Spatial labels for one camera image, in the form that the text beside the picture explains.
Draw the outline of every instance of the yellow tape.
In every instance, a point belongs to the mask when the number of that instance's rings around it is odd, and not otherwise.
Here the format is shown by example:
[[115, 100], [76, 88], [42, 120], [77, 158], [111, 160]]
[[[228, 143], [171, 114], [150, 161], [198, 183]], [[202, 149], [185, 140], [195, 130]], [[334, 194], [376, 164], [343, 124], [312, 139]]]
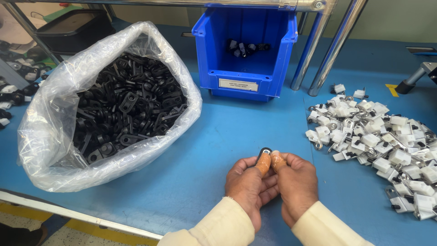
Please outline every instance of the yellow tape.
[[[26, 207], [12, 206], [7, 203], [0, 203], [0, 212], [12, 214], [24, 218], [34, 219], [38, 221], [46, 221], [50, 216], [53, 215], [51, 213], [33, 210]], [[78, 221], [75, 219], [71, 219], [69, 222], [67, 222], [67, 224], [65, 224], [65, 226], [96, 237], [111, 240], [114, 242], [120, 242], [128, 245], [132, 245], [132, 246], [136, 246], [138, 244], [145, 244], [150, 246], [158, 245], [158, 241], [153, 239], [128, 235], [122, 232], [115, 232], [108, 229], [100, 229], [96, 225], [89, 224], [83, 221]]]
[[390, 92], [392, 93], [392, 95], [394, 97], [399, 97], [398, 93], [395, 91], [395, 88], [398, 87], [397, 85], [395, 85], [395, 84], [385, 84], [385, 86], [388, 87], [388, 89], [390, 90]]

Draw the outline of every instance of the shirt cuff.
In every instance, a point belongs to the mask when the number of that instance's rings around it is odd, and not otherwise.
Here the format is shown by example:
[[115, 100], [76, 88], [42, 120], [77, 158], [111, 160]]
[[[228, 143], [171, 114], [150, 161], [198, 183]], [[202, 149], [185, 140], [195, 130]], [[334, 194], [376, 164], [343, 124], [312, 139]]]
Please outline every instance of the shirt cuff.
[[371, 246], [320, 201], [314, 203], [291, 229], [305, 246]]
[[255, 238], [249, 216], [230, 197], [224, 197], [189, 233], [202, 246], [247, 246]]

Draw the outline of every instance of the tiled floor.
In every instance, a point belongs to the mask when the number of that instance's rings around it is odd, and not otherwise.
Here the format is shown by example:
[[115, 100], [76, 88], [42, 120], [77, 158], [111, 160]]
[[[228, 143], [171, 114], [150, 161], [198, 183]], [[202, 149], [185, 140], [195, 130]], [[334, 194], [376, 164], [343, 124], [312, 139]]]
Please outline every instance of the tiled floor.
[[[29, 230], [38, 229], [49, 213], [0, 201], [0, 223]], [[55, 232], [43, 246], [156, 246], [158, 241], [77, 220], [70, 220]]]

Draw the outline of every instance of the hand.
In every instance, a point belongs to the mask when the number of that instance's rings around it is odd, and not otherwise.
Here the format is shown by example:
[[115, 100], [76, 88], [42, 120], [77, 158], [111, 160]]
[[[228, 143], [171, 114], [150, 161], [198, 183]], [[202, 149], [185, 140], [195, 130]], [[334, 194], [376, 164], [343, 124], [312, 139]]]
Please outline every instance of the hand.
[[291, 228], [315, 202], [317, 194], [316, 168], [309, 161], [290, 153], [281, 153], [287, 165], [278, 168], [278, 186], [284, 201], [282, 218]]
[[257, 157], [238, 160], [226, 175], [225, 196], [232, 197], [247, 213], [255, 233], [261, 228], [261, 206], [279, 194], [278, 175], [270, 169], [261, 178], [261, 171], [248, 168], [255, 165]]

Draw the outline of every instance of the black container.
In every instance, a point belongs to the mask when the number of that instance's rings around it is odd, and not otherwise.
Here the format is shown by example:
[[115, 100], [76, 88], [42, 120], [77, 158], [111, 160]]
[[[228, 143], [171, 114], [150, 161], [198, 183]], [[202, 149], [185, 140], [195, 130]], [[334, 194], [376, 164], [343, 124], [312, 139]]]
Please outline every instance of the black container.
[[101, 9], [72, 10], [35, 32], [57, 55], [74, 55], [114, 33], [106, 11]]

